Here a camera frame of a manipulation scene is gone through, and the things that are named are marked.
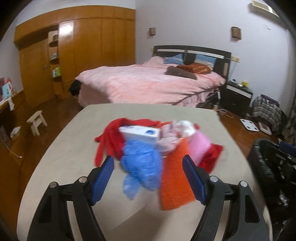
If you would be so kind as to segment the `red cloth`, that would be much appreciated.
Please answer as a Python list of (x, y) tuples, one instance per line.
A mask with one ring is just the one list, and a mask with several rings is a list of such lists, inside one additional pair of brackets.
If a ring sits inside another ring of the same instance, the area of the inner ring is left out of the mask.
[(211, 144), (210, 148), (201, 159), (198, 167), (203, 168), (208, 174), (210, 174), (215, 168), (223, 149), (224, 147), (221, 145)]

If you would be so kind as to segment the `orange cloth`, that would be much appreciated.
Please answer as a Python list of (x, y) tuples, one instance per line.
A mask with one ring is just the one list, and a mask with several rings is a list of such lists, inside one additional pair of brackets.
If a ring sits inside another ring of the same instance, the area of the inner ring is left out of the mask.
[(159, 190), (161, 210), (173, 210), (195, 200), (183, 170), (183, 158), (189, 154), (188, 143), (182, 139), (174, 151), (164, 159), (164, 168)]

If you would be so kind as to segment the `pink sheet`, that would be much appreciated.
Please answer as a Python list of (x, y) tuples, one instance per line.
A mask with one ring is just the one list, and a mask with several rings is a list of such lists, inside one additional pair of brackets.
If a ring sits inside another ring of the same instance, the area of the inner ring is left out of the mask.
[(211, 140), (201, 131), (196, 131), (188, 140), (189, 156), (198, 166), (211, 147)]

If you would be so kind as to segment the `red glove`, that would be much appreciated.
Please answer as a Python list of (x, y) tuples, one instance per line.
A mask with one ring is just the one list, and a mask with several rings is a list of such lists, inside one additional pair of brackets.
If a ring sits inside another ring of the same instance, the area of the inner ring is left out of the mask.
[(122, 126), (145, 126), (145, 127), (154, 127), (159, 125), (161, 122), (159, 120), (154, 121), (150, 119), (139, 119), (139, 120), (130, 120), (128, 118), (118, 118), (111, 121), (103, 133), (96, 137), (95, 142), (99, 143), (97, 152), (95, 155), (94, 163), (96, 167), (100, 167), (103, 163), (104, 153), (107, 156), (111, 156), (118, 161), (121, 160), (123, 156), (123, 146), (125, 144), (125, 139), (119, 131), (119, 128)]

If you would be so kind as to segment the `blue plastic bag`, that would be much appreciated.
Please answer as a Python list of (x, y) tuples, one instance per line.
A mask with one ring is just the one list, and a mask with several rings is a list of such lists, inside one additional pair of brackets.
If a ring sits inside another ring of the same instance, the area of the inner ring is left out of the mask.
[(126, 172), (123, 193), (133, 200), (141, 187), (150, 191), (160, 188), (163, 159), (153, 145), (138, 140), (125, 142), (121, 166)]

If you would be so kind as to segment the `white plastic bag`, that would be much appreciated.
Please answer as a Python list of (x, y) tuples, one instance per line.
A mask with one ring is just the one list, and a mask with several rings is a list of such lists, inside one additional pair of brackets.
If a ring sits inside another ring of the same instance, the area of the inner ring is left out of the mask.
[(188, 138), (191, 137), (195, 132), (195, 126), (188, 120), (181, 120), (176, 123), (176, 131), (178, 137), (180, 138)]

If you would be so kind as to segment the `pale pink knit cloth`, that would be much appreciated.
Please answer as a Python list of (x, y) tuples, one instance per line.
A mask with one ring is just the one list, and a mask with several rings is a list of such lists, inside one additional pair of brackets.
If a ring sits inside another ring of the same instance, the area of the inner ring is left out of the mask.
[(157, 149), (163, 157), (166, 157), (178, 147), (184, 138), (180, 121), (167, 123), (160, 128)]

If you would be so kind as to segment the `white glove box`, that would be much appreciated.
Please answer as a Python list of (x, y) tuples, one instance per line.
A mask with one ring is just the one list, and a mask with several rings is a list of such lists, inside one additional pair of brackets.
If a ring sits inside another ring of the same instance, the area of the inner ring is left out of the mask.
[(137, 140), (155, 146), (159, 140), (159, 128), (147, 126), (121, 126), (118, 130), (126, 141)]

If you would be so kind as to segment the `pink white floor box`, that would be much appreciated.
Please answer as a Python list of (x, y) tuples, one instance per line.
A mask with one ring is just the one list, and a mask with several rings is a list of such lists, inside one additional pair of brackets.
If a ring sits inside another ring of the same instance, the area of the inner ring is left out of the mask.
[(264, 123), (261, 123), (261, 122), (258, 122), (258, 125), (259, 125), (259, 129), (262, 131), (262, 132), (264, 132), (264, 133), (266, 133), (267, 135), (272, 135), (272, 131), (271, 131), (271, 129), (266, 125), (266, 124), (264, 124)]

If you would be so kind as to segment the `patterned curtain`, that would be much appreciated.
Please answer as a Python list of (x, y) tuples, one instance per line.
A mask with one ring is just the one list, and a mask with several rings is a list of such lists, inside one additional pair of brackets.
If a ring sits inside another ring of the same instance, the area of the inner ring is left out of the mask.
[(294, 97), (293, 105), (290, 110), (287, 125), (282, 131), (284, 141), (295, 146), (296, 142), (296, 98)]

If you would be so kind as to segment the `white bathroom scale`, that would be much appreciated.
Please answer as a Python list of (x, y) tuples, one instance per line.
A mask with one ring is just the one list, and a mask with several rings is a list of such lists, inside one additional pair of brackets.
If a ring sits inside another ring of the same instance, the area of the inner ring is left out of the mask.
[(259, 132), (258, 127), (250, 120), (240, 119), (240, 122), (243, 124), (243, 126), (251, 132)]

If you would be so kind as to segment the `small wooden stool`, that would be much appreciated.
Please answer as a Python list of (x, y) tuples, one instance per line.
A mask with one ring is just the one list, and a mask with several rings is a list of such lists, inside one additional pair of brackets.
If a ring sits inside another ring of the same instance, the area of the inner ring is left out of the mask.
[(42, 110), (36, 111), (27, 121), (27, 124), (30, 125), (33, 136), (39, 136), (39, 125), (48, 126), (46, 120), (43, 117)]

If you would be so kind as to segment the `plaid clothing pile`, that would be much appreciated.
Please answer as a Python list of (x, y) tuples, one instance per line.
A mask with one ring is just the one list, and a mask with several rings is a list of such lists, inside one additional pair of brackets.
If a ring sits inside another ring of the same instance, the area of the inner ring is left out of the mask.
[(271, 99), (258, 96), (252, 103), (252, 117), (264, 119), (277, 132), (281, 124), (281, 109)]

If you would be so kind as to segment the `wooden side desk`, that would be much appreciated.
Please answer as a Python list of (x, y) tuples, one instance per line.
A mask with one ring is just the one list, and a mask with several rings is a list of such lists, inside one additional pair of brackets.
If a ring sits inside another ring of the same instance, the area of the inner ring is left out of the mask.
[(9, 156), (20, 167), (25, 154), (26, 117), (28, 105), (22, 90), (11, 97), (14, 109), (7, 100), (1, 102), (1, 142)]

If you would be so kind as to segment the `black nightstand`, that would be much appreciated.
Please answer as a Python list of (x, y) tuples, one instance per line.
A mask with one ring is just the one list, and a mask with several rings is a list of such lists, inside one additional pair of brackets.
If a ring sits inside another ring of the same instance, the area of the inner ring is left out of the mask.
[(221, 88), (220, 105), (225, 110), (244, 118), (248, 112), (253, 92), (233, 81), (227, 81)]

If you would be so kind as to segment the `black garment on bed corner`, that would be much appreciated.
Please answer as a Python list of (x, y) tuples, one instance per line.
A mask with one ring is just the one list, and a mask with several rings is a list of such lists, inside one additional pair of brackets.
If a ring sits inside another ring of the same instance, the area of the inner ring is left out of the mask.
[(71, 83), (68, 90), (72, 96), (78, 96), (80, 93), (80, 89), (81, 89), (81, 82), (79, 80), (74, 80)]

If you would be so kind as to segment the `yellow toy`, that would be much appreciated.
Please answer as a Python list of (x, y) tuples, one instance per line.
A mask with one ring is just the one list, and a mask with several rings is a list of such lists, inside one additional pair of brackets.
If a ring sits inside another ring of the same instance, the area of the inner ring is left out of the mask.
[(244, 88), (248, 88), (248, 81), (242, 81), (241, 85)]

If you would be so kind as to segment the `red dotted pillow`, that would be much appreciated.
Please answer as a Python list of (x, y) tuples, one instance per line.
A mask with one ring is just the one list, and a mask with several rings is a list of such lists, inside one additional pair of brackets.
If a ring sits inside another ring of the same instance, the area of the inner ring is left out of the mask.
[(213, 68), (201, 63), (192, 63), (190, 65), (178, 65), (177, 68), (187, 71), (189, 73), (201, 75), (209, 74), (213, 70)]

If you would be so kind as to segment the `right blue pillow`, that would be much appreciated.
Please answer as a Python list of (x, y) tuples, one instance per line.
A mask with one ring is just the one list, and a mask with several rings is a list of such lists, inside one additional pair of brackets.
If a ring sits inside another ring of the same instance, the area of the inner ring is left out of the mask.
[(217, 60), (217, 58), (215, 58), (215, 57), (196, 54), (196, 58), (195, 58), (194, 62), (207, 65), (208, 67), (213, 69), (215, 66), (216, 60)]

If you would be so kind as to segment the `blue pillow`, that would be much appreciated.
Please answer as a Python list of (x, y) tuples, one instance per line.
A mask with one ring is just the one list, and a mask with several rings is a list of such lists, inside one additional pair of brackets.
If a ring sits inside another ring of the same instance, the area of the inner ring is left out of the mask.
[(194, 62), (207, 65), (208, 67), (213, 69), (215, 66), (216, 60), (217, 60), (217, 58), (215, 58), (215, 57), (196, 54), (196, 58), (195, 58)]
[(184, 65), (183, 54), (180, 53), (175, 56), (166, 57), (164, 60), (164, 64)]

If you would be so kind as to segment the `pink covered bed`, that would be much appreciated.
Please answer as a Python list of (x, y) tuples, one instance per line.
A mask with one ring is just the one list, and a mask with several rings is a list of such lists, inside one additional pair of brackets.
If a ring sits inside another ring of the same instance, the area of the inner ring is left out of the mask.
[(211, 71), (195, 79), (167, 75), (170, 64), (160, 56), (144, 64), (101, 66), (81, 72), (78, 102), (82, 107), (99, 103), (169, 104), (196, 107), (226, 82)]

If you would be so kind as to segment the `brown cushion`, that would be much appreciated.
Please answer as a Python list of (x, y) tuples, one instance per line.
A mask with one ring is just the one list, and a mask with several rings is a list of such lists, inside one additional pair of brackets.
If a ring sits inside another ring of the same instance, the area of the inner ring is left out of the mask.
[(177, 76), (182, 78), (189, 78), (197, 80), (197, 76), (193, 73), (187, 72), (177, 67), (170, 66), (166, 69), (165, 75)]

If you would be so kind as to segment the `wooden wardrobe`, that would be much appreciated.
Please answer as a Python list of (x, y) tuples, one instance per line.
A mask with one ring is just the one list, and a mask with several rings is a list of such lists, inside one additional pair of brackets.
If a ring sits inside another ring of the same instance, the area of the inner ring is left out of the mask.
[(23, 90), (31, 107), (65, 98), (74, 79), (100, 66), (135, 63), (135, 10), (75, 6), (16, 27)]

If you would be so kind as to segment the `left blue pillow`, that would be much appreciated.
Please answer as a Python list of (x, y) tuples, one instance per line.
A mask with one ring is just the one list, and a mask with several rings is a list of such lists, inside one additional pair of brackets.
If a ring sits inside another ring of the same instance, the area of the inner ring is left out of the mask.
[(175, 56), (166, 57), (164, 60), (164, 64), (184, 65), (183, 54), (180, 53)]

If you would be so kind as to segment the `dark wooden headboard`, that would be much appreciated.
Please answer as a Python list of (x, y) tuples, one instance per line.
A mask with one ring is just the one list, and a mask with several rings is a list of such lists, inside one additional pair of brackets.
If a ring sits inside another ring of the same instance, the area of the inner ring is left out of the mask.
[(172, 57), (177, 54), (182, 54), (183, 61), (187, 65), (192, 64), (195, 61), (197, 55), (216, 58), (215, 65), (213, 67), (214, 72), (228, 80), (231, 62), (230, 52), (197, 46), (158, 45), (154, 46), (152, 55), (160, 57)]

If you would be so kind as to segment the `air conditioner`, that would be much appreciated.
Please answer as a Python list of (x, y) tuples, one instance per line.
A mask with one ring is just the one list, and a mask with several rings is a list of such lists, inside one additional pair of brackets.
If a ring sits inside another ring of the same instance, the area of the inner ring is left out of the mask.
[(252, 0), (251, 4), (255, 11), (267, 16), (279, 18), (278, 14), (267, 4), (263, 4), (255, 0)]

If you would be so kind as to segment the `right wall lamp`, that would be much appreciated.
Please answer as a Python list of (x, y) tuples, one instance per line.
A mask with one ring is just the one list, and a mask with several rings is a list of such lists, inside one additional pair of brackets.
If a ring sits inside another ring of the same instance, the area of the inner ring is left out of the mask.
[(231, 38), (241, 40), (241, 29), (239, 27), (231, 27)]

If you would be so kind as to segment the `wall lamp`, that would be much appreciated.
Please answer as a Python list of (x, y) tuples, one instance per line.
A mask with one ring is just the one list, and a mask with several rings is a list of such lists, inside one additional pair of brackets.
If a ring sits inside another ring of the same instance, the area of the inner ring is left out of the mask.
[(155, 36), (156, 35), (156, 28), (149, 28), (149, 35), (152, 37), (152, 36)]
[(241, 29), (239, 27), (231, 27), (231, 38), (241, 40)]

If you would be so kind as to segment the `left wall lamp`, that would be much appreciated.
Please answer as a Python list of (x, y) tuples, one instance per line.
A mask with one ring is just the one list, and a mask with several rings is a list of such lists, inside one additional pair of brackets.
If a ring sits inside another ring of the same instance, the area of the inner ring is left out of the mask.
[(149, 28), (149, 35), (152, 37), (152, 36), (155, 36), (156, 35), (156, 28)]

